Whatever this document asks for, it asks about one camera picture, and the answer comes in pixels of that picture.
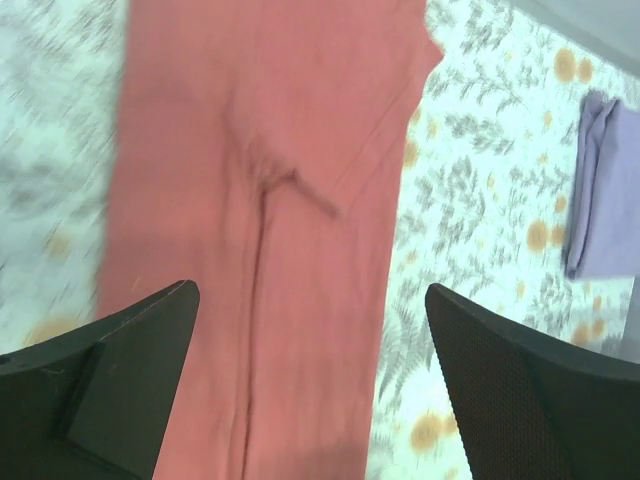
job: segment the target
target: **folded lavender shirt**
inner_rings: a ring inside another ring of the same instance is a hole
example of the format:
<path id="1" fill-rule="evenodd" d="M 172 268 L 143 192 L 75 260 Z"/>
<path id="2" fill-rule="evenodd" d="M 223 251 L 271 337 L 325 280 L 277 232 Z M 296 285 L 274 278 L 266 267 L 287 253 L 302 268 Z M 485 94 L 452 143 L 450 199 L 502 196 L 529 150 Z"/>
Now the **folded lavender shirt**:
<path id="1" fill-rule="evenodd" d="M 640 275 L 640 113 L 586 97 L 567 254 L 575 279 Z"/>

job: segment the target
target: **salmon-colored garment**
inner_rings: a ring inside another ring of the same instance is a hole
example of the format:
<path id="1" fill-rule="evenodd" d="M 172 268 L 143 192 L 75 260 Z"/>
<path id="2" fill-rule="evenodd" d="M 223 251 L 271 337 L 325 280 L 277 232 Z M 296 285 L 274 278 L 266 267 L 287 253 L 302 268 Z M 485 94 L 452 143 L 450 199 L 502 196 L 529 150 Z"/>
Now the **salmon-colored garment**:
<path id="1" fill-rule="evenodd" d="M 201 291 L 154 478 L 363 478 L 424 4 L 130 15 L 99 314 Z"/>

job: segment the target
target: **bed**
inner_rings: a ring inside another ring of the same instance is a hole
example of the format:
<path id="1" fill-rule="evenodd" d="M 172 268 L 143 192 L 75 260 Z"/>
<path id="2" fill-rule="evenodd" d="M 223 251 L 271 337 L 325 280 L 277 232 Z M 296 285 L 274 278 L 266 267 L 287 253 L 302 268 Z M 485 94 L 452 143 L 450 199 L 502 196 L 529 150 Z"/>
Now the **bed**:
<path id="1" fill-rule="evenodd" d="M 407 137 L 367 480 L 471 479 L 424 294 L 443 283 L 614 355 L 632 279 L 570 282 L 562 251 L 580 100 L 640 107 L 640 81 L 501 0 L 430 0 L 445 58 Z"/>
<path id="2" fill-rule="evenodd" d="M 0 354 L 93 318 L 125 0 L 0 2 Z M 440 282 L 603 353 L 632 280 L 565 280 L 581 97 L 640 81 L 499 0 L 431 0 L 445 51 L 404 158 L 368 480 L 469 479 L 427 328 Z"/>

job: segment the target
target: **leaf print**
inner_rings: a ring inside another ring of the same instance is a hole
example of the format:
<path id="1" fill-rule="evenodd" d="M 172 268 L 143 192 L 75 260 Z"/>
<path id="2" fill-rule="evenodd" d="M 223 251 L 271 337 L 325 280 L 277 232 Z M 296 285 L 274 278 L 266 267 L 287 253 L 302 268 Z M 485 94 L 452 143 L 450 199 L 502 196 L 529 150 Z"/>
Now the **leaf print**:
<path id="1" fill-rule="evenodd" d="M 427 25 L 432 32 L 438 27 L 455 25 L 456 19 L 453 13 L 443 3 L 439 0 L 432 0 L 427 9 Z"/>
<path id="2" fill-rule="evenodd" d="M 576 144 L 578 139 L 578 128 L 576 122 L 571 122 L 560 140 L 562 145 L 573 146 Z"/>
<path id="3" fill-rule="evenodd" d="M 553 38 L 548 29 L 538 24 L 529 26 L 530 37 L 533 43 L 527 43 L 522 51 L 522 73 L 513 71 L 520 79 L 519 85 L 526 88 L 544 87 L 549 73 L 549 65 L 546 62 L 547 52 L 553 48 Z"/>
<path id="4" fill-rule="evenodd" d="M 570 320 L 572 302 L 573 291 L 563 274 L 547 273 L 531 305 L 535 315 L 542 319 L 538 326 L 549 335 L 560 336 Z"/>
<path id="5" fill-rule="evenodd" d="M 627 318 L 629 315 L 629 304 L 631 303 L 631 289 L 620 292 L 618 299 L 619 318 Z"/>
<path id="6" fill-rule="evenodd" d="M 384 435 L 380 432 L 372 432 L 369 439 L 369 449 L 377 450 L 376 453 L 391 454 L 393 453 L 393 439 L 389 435 Z"/>
<path id="7" fill-rule="evenodd" d="M 533 190 L 538 196 L 549 198 L 554 198 L 559 193 L 566 191 L 573 182 L 573 176 L 558 167 L 554 167 L 553 175 L 550 175 L 544 168 L 525 170 L 522 167 L 513 167 L 509 172 L 509 177 L 512 181 L 511 188 L 520 191 Z"/>
<path id="8" fill-rule="evenodd" d="M 435 353 L 426 317 L 418 320 L 407 305 L 396 302 L 390 312 L 394 327 L 385 321 L 383 343 L 380 349 L 378 376 L 381 378 L 377 398 L 380 400 L 395 380 L 392 405 L 399 406 L 402 389 L 411 374 L 418 368 L 429 368 Z"/>
<path id="9" fill-rule="evenodd" d="M 402 248 L 414 235 L 424 234 L 426 231 L 427 225 L 420 216 L 414 212 L 403 212 L 396 221 L 394 245 L 397 248 Z"/>
<path id="10" fill-rule="evenodd" d="M 70 191 L 83 191 L 87 177 L 78 169 L 56 169 L 55 163 L 46 157 L 28 168 L 18 167 L 14 160 L 2 162 L 0 183 L 5 185 L 8 207 L 14 216 L 43 214 L 65 201 Z"/>
<path id="11" fill-rule="evenodd" d="M 458 291 L 468 292 L 467 296 L 473 299 L 481 290 L 498 283 L 496 270 L 490 264 L 481 262 L 475 255 L 466 258 L 448 258 L 449 268 L 447 282 Z"/>
<path id="12" fill-rule="evenodd" d="M 89 43 L 92 52 L 101 52 L 121 41 L 122 22 L 116 21 L 120 13 L 117 7 L 115 0 L 102 0 L 80 10 L 73 29 L 83 43 Z"/>
<path id="13" fill-rule="evenodd" d="M 469 156 L 459 158 L 447 177 L 447 187 L 456 200 L 461 202 L 467 213 L 484 216 L 485 200 L 478 180 L 478 172 Z"/>
<path id="14" fill-rule="evenodd" d="M 54 12 L 54 9 L 59 8 L 56 0 L 27 0 L 26 3 L 25 12 L 29 12 L 33 20 L 51 18 L 52 13 L 57 13 Z"/>
<path id="15" fill-rule="evenodd" d="M 434 204 L 435 198 L 433 195 L 434 186 L 432 184 L 433 179 L 426 177 L 417 178 L 415 185 L 418 188 L 418 196 L 416 198 L 417 203 L 422 207 L 422 211 L 426 212 Z"/>
<path id="16" fill-rule="evenodd" d="M 496 74 L 488 75 L 484 66 L 479 62 L 475 62 L 476 75 L 467 76 L 460 84 L 460 98 L 466 99 L 472 93 L 475 93 L 476 103 L 482 105 L 483 102 L 492 95 L 502 96 L 500 103 L 496 109 L 496 113 L 500 113 L 510 106 L 521 105 L 528 110 L 522 98 L 514 93 L 517 90 L 517 84 L 508 77 L 506 71 L 502 67 L 497 67 Z"/>
<path id="17" fill-rule="evenodd" d="M 507 236 L 504 230 L 501 230 L 501 233 L 504 244 L 496 245 L 489 259 L 489 263 L 494 267 L 509 265 L 517 258 L 517 249 L 514 248 L 516 245 L 515 235 Z"/>
<path id="18" fill-rule="evenodd" d="M 98 198 L 89 198 L 83 201 L 77 208 L 75 208 L 70 216 L 76 220 L 85 220 L 90 217 L 96 217 L 103 215 L 105 211 L 104 201 Z"/>
<path id="19" fill-rule="evenodd" d="M 472 0 L 460 49 L 465 55 L 496 50 L 513 25 L 513 5 L 501 0 Z"/>
<path id="20" fill-rule="evenodd" d="M 540 330 L 540 319 L 535 315 L 526 315 L 522 324 L 534 330 Z"/>
<path id="21" fill-rule="evenodd" d="M 414 298 L 422 297 L 423 287 L 415 278 L 404 278 L 399 289 L 398 297 L 403 302 L 410 302 Z"/>
<path id="22" fill-rule="evenodd" d="M 618 358 L 622 343 L 622 335 L 610 335 L 602 341 L 600 353 L 609 357 Z"/>
<path id="23" fill-rule="evenodd" d="M 447 68 L 445 71 L 437 68 L 427 78 L 425 91 L 430 98 L 438 98 L 449 90 L 452 85 L 465 82 L 465 75 L 457 68 Z"/>
<path id="24" fill-rule="evenodd" d="M 506 138 L 504 129 L 495 120 L 479 121 L 473 115 L 449 114 L 445 117 L 445 125 L 451 128 L 454 138 L 467 138 L 476 153 L 507 155 L 515 145 L 515 140 Z"/>
<path id="25" fill-rule="evenodd" d="M 454 208 L 443 207 L 443 214 L 438 224 L 438 239 L 433 245 L 436 255 L 449 254 L 456 250 L 460 244 L 466 244 L 471 240 L 476 228 L 480 225 L 480 218 L 456 215 Z"/>
<path id="26" fill-rule="evenodd" d="M 626 77 L 623 80 L 624 93 L 627 102 L 632 108 L 640 108 L 640 84 L 633 77 Z"/>

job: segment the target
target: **clothing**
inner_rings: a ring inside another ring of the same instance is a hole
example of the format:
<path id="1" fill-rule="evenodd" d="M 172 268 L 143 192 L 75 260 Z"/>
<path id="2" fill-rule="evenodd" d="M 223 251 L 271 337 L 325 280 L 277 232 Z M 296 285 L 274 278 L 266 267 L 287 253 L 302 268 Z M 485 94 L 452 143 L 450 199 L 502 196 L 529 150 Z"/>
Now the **clothing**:
<path id="1" fill-rule="evenodd" d="M 99 313 L 201 291 L 154 478 L 363 477 L 402 145 L 441 58 L 423 18 L 132 3 Z"/>
<path id="2" fill-rule="evenodd" d="M 640 113 L 589 93 L 578 136 L 570 278 L 640 275 L 639 152 Z"/>

